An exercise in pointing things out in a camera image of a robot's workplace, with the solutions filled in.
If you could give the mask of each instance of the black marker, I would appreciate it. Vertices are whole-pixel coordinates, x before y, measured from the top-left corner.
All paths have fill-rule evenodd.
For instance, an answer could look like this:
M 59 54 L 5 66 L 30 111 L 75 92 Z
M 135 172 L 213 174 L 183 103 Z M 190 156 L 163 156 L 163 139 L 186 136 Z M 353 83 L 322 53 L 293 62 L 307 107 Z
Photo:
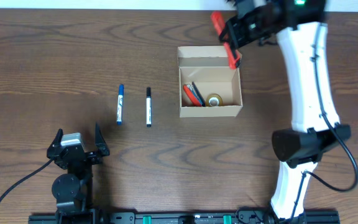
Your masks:
M 147 87 L 146 89 L 146 125 L 152 126 L 152 89 Z

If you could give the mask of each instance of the blue marker cap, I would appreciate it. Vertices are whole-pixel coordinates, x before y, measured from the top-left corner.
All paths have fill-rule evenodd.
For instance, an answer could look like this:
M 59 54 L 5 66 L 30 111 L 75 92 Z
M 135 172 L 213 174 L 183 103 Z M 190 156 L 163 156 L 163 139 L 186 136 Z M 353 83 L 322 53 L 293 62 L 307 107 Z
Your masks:
M 118 95 L 124 96 L 124 85 L 119 85 Z

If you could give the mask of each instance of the red object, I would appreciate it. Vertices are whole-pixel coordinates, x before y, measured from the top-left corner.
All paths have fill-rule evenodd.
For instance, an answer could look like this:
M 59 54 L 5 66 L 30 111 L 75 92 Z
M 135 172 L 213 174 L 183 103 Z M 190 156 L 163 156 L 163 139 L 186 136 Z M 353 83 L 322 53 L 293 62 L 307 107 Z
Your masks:
M 191 102 L 195 105 L 195 106 L 201 106 L 201 103 L 199 103 L 199 101 L 197 100 L 197 98 L 193 95 L 193 93 L 191 92 L 191 90 L 184 85 L 183 86 L 183 90 L 185 91 L 187 97 L 191 100 Z
M 221 35 L 221 33 L 224 29 L 224 21 L 223 21 L 222 14 L 220 12 L 213 12 L 211 15 L 211 20 L 215 26 L 215 29 L 216 29 L 216 32 L 218 33 L 218 35 Z M 230 45 L 227 42 L 223 43 L 223 46 L 227 52 L 227 57 L 229 59 L 230 68 L 236 69 L 240 64 L 239 63 L 240 57 L 238 55 L 238 51 L 236 50 L 235 52 L 232 52 L 232 50 L 230 49 Z

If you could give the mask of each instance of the roll of tape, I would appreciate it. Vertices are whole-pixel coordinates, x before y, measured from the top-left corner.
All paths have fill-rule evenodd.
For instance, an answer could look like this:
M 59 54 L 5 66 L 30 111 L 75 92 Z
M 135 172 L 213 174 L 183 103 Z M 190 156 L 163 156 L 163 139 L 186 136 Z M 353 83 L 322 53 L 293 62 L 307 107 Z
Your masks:
M 206 106 L 223 106 L 223 100 L 218 94 L 211 94 L 206 99 Z

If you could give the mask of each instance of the blue marker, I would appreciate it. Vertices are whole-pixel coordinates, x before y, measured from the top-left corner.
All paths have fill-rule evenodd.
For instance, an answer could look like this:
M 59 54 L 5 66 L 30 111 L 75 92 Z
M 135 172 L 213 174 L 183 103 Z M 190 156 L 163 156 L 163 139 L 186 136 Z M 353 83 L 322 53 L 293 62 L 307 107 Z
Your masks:
M 119 85 L 118 104 L 117 104 L 117 124 L 122 124 L 122 106 L 124 102 L 124 85 Z

